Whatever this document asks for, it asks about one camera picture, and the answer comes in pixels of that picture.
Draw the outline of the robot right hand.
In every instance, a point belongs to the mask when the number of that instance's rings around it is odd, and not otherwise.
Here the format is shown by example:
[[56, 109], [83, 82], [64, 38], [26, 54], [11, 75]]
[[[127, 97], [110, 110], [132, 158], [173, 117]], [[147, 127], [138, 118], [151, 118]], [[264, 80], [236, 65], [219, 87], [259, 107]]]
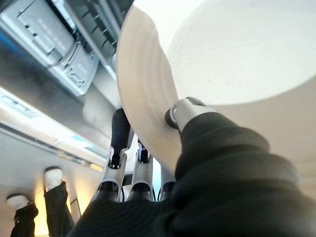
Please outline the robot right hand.
[[179, 100], [165, 115], [182, 152], [161, 202], [93, 201], [72, 237], [313, 237], [316, 203], [298, 172], [267, 140], [201, 101]]

